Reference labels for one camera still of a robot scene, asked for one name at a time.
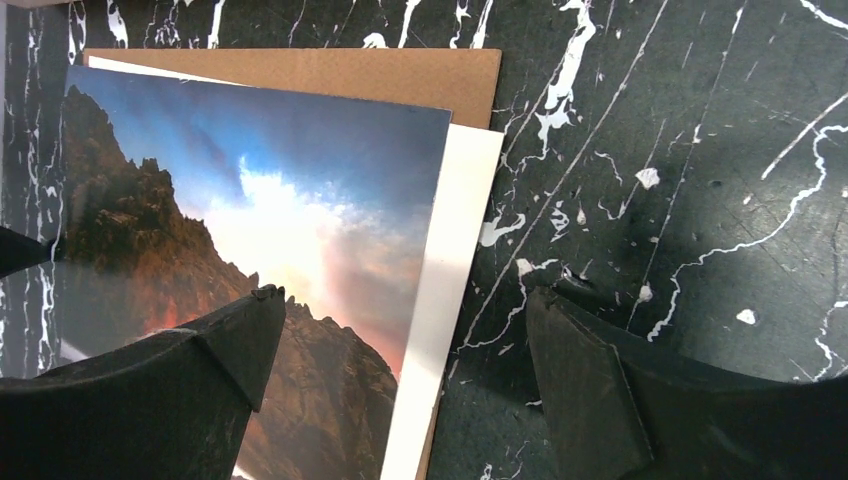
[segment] jagged rock ridge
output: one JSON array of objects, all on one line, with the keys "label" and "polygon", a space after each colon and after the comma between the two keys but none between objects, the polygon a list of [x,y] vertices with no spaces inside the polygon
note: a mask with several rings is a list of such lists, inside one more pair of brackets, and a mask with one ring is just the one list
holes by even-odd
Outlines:
[{"label": "jagged rock ridge", "polygon": [[[172,327],[256,288],[182,215],[156,159],[127,161],[108,115],[71,87],[64,104],[69,198],[63,338],[89,354]],[[262,412],[239,465],[258,480],[377,480],[397,383],[373,348],[287,302]]]}]

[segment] cloud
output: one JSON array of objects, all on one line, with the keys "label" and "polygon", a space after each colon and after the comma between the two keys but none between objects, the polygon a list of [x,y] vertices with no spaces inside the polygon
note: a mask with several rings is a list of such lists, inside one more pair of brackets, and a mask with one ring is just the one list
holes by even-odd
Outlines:
[{"label": "cloud", "polygon": [[377,349],[397,374],[424,249],[427,208],[398,223],[346,202],[333,186],[308,192],[281,172],[239,179],[246,202],[212,196],[203,218],[224,261],[260,282],[284,285],[316,318],[333,317]]}]

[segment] stack of paper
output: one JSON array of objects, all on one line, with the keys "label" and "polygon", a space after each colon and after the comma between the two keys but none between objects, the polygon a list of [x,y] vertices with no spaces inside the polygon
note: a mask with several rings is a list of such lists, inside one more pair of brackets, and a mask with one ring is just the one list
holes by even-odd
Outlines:
[{"label": "stack of paper", "polygon": [[[352,77],[338,63],[335,82],[259,88],[326,70],[312,53],[289,64],[300,73],[265,82],[167,65],[180,52],[154,54],[158,65],[99,53],[70,68],[62,112],[59,298],[73,306],[63,357],[284,286],[282,343],[233,478],[415,478],[503,141],[469,126],[487,126],[494,81],[468,92],[455,79],[455,90],[416,100],[389,79],[369,90],[361,76],[365,87],[345,94]],[[203,64],[195,58],[182,65]],[[391,103],[388,91],[406,98]],[[469,95],[488,104],[468,108]]]}]

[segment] marble countertop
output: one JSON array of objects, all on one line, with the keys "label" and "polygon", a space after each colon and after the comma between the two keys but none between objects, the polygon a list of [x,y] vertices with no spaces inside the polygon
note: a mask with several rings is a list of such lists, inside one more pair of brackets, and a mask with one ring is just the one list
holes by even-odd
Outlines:
[{"label": "marble countertop", "polygon": [[7,15],[4,153],[21,165],[58,155],[64,71],[85,47],[503,50],[504,157],[430,479],[555,478],[523,318],[538,285],[600,285],[620,305],[601,318],[729,370],[848,370],[844,2],[99,0]]}]

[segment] brown cardboard sheet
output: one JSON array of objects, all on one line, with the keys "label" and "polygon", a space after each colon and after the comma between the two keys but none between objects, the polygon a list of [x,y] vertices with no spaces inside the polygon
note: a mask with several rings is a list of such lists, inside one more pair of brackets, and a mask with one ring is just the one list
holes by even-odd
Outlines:
[{"label": "brown cardboard sheet", "polygon": [[[452,123],[489,128],[500,50],[87,49],[89,56],[253,87],[403,103],[453,111]],[[427,477],[438,401],[417,480]]]}]

